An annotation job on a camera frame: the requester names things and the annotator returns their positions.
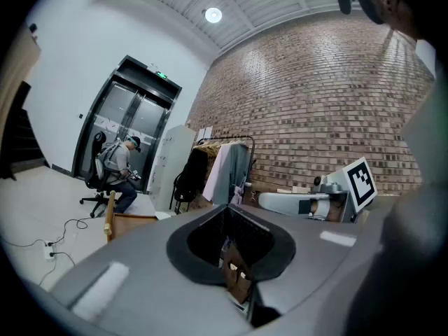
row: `chair base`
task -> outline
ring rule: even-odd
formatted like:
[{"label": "chair base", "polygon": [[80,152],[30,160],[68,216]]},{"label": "chair base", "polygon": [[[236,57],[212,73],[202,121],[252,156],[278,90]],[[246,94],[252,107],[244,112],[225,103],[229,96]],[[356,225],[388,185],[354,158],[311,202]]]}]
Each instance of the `chair base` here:
[{"label": "chair base", "polygon": [[101,205],[107,205],[109,203],[109,198],[106,198],[104,196],[104,192],[100,192],[96,194],[93,198],[83,198],[79,201],[79,204],[84,204],[84,201],[86,202],[96,202],[97,204],[92,210],[92,213],[90,213],[91,218],[98,218],[104,213],[104,210],[99,212],[99,214],[95,217],[95,211],[101,206]]}]

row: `exit sign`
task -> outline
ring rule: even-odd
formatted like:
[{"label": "exit sign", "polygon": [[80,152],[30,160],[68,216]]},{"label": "exit sign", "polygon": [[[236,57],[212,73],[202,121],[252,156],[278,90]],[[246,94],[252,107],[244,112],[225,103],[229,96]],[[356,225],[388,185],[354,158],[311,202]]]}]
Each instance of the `exit sign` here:
[{"label": "exit sign", "polygon": [[159,76],[159,77],[162,77],[164,80],[167,79],[167,75],[165,75],[165,74],[162,73],[162,72],[157,71],[155,74],[156,74],[157,76]]}]

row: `double door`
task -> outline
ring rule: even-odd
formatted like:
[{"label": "double door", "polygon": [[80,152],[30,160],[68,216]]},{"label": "double door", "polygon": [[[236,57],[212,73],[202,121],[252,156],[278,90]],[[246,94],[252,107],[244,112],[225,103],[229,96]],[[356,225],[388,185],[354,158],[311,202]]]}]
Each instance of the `double door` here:
[{"label": "double door", "polygon": [[142,177],[139,182],[134,182],[136,189],[143,190],[151,170],[155,142],[160,136],[167,113],[168,109],[158,104],[158,99],[153,94],[112,82],[90,121],[90,128],[87,129],[88,140],[78,174],[88,174],[95,134],[105,133],[104,146],[117,139],[125,141],[126,138],[135,136],[140,138],[141,152],[132,150],[129,164],[131,170],[137,170]]}]

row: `black staircase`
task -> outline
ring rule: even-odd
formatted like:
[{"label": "black staircase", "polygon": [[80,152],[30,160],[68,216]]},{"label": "black staircase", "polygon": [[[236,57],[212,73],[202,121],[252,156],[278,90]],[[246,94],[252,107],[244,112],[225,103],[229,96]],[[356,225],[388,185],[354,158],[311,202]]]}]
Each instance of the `black staircase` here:
[{"label": "black staircase", "polygon": [[34,136],[28,113],[22,108],[30,86],[23,82],[10,108],[3,134],[0,155],[0,176],[12,178],[27,169],[47,166]]}]

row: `round ceiling lamp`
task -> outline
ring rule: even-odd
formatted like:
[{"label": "round ceiling lamp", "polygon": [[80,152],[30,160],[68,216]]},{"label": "round ceiling lamp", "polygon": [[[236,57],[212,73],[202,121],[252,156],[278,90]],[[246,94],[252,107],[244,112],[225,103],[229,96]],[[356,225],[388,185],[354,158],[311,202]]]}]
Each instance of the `round ceiling lamp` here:
[{"label": "round ceiling lamp", "polygon": [[208,22],[216,24],[223,17],[223,13],[218,8],[210,8],[205,12],[205,18]]}]

